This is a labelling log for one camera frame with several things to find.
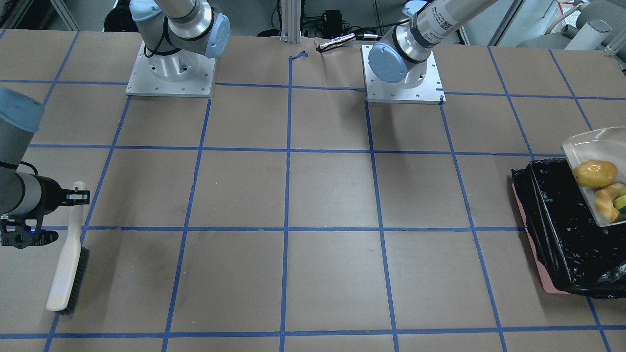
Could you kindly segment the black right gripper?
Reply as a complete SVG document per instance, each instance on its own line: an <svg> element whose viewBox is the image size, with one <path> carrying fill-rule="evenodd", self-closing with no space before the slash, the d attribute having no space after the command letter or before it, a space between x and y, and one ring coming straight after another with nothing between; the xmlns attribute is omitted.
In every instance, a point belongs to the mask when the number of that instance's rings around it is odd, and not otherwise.
<svg viewBox="0 0 626 352"><path fill-rule="evenodd" d="M62 203L64 192L51 178L37 175L9 176L1 184L1 245L24 249L44 246L58 239L54 230L43 230L43 218ZM64 203L90 203L90 193L66 193Z"/></svg>

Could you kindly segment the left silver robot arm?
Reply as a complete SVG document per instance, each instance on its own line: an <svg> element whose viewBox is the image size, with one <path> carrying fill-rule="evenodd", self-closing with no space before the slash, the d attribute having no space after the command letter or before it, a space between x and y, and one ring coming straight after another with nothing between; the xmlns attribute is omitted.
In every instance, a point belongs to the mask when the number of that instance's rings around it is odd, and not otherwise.
<svg viewBox="0 0 626 352"><path fill-rule="evenodd" d="M383 82L420 85L432 49L493 4L493 0L431 0L371 47L370 69Z"/></svg>

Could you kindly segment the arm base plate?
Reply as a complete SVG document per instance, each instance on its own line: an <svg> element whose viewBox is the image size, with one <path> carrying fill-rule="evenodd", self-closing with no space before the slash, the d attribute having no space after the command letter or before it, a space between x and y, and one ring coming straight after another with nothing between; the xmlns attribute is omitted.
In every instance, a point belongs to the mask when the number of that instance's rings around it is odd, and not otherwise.
<svg viewBox="0 0 626 352"><path fill-rule="evenodd" d="M440 72L432 52L426 62L409 69L403 80L389 83L376 76L370 67L373 45L362 45L362 62L369 103L443 104L447 101Z"/></svg>
<svg viewBox="0 0 626 352"><path fill-rule="evenodd" d="M129 96L210 98L217 60L181 50L154 54L142 42L125 93Z"/></svg>

